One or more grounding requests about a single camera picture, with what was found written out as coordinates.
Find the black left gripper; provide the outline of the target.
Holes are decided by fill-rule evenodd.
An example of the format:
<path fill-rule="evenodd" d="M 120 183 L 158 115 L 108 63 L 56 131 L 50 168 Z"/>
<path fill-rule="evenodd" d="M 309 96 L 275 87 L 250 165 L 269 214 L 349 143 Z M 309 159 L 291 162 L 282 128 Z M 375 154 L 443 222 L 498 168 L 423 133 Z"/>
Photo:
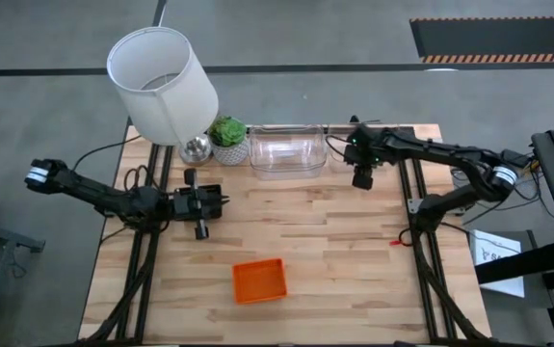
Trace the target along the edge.
<path fill-rule="evenodd" d="M 198 220 L 204 217 L 202 204 L 210 210 L 220 210 L 229 201 L 229 196 L 206 192 L 201 188 L 181 188 L 173 192 L 173 218 L 175 220 Z"/>

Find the white shade chrome table lamp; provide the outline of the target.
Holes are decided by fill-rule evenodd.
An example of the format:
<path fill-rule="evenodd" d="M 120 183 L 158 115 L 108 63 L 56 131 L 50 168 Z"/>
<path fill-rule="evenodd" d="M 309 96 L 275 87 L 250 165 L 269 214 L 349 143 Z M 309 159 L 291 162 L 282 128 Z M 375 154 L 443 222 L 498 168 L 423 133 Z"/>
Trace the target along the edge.
<path fill-rule="evenodd" d="M 209 160 L 206 131 L 218 115 L 219 99 L 182 33 L 161 26 L 134 31 L 113 46 L 106 68 L 140 135 L 177 147 L 186 164 Z"/>

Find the black hazard-striped floor mat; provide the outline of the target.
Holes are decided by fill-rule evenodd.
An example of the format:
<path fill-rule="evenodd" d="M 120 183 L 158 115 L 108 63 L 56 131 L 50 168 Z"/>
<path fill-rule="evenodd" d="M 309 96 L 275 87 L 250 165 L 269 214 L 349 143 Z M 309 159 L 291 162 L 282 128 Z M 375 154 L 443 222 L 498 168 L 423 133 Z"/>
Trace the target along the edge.
<path fill-rule="evenodd" d="M 554 16 L 414 18 L 424 64 L 554 63 Z"/>

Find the green succulent in white pot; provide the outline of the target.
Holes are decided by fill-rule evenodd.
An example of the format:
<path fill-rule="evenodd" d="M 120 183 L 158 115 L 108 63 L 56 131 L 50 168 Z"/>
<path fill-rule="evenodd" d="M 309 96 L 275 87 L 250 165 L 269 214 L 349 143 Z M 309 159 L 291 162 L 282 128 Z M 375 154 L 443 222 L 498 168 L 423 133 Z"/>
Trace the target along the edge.
<path fill-rule="evenodd" d="M 249 155 L 247 127 L 229 116 L 218 116 L 208 129 L 208 139 L 215 159 L 226 166 L 236 166 Z"/>

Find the white printed cardboard box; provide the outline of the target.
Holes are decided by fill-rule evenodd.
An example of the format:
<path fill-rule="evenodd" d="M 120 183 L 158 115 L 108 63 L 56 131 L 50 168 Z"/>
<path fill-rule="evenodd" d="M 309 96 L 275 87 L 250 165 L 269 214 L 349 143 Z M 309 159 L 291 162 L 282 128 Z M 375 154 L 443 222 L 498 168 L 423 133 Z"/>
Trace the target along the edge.
<path fill-rule="evenodd" d="M 475 266 L 498 260 L 503 257 L 517 255 L 522 252 L 521 243 L 519 241 L 478 229 L 472 230 L 469 246 Z M 525 297 L 523 277 L 481 283 L 480 287 L 485 290 L 507 294 L 518 298 Z"/>

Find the clear plastic bin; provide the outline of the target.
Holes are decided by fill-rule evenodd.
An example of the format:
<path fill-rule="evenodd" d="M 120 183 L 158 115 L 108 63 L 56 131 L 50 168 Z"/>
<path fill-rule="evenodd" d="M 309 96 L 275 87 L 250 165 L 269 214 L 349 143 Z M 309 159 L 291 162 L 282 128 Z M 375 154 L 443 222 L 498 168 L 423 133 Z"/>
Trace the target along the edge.
<path fill-rule="evenodd" d="M 374 125 L 368 127 L 373 134 L 379 134 L 385 129 L 402 130 L 409 134 L 413 133 L 411 127 L 398 126 L 398 125 Z M 343 154 L 345 153 L 345 147 L 347 145 L 347 138 L 355 131 L 355 128 L 350 128 L 348 124 L 330 124 L 327 128 L 325 140 L 327 142 L 328 150 L 328 165 L 330 169 L 338 174 L 352 174 L 354 167 L 348 165 L 343 160 Z"/>
<path fill-rule="evenodd" d="M 319 124 L 254 125 L 249 140 L 251 168 L 260 180 L 315 178 L 328 159 Z"/>

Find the black plastic basket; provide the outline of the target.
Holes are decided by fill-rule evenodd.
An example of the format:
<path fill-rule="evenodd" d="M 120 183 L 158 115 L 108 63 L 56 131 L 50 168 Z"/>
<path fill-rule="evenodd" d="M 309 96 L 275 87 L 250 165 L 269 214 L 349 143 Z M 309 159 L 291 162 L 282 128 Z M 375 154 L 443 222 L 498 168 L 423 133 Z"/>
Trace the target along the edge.
<path fill-rule="evenodd" d="M 214 193 L 214 194 L 221 194 L 222 193 L 222 188 L 219 184 L 214 184 L 214 185 L 208 185 L 204 188 L 204 190 L 206 191 L 206 193 Z M 222 212 L 222 209 L 220 210 L 210 210 L 208 208 L 208 216 L 210 219 L 218 219 L 222 216 L 223 212 Z"/>

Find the black table edge clamp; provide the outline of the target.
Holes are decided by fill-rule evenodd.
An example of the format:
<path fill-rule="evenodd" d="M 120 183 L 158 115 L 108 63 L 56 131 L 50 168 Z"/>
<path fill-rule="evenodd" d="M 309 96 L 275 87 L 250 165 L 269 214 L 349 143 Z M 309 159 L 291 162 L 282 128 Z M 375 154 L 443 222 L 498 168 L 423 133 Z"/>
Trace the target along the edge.
<path fill-rule="evenodd" d="M 379 119 L 362 120 L 357 115 L 352 115 L 352 116 L 350 116 L 348 126 L 350 128 L 357 128 L 357 127 L 361 127 L 361 126 L 371 127 L 371 126 L 374 126 L 374 125 L 380 125 L 382 123 L 383 122 Z"/>

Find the orange-red plastic basket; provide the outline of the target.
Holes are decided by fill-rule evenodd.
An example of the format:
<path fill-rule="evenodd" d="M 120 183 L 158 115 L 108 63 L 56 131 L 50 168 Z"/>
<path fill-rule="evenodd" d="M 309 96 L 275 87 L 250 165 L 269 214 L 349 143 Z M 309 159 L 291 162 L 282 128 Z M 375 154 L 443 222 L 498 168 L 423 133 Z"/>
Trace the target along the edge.
<path fill-rule="evenodd" d="M 271 258 L 233 265 L 232 285 L 238 305 L 282 299 L 288 294 L 283 260 Z"/>

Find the black power adapter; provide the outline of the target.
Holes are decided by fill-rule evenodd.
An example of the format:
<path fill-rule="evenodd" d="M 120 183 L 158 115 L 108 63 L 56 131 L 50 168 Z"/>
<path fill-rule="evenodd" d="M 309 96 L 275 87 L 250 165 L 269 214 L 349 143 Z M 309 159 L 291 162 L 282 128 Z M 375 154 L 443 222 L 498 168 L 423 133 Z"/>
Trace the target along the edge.
<path fill-rule="evenodd" d="M 530 163 L 529 154 L 521 154 L 510 149 L 502 150 L 500 157 L 503 162 L 519 169 L 525 168 Z"/>

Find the black metal beam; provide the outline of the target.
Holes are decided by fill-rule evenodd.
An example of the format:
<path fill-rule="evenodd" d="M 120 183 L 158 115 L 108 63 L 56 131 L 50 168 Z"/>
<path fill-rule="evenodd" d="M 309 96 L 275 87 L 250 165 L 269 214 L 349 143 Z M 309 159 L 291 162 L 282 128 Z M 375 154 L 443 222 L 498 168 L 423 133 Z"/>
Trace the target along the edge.
<path fill-rule="evenodd" d="M 554 271 L 554 243 L 477 265 L 475 271 L 479 283 Z"/>

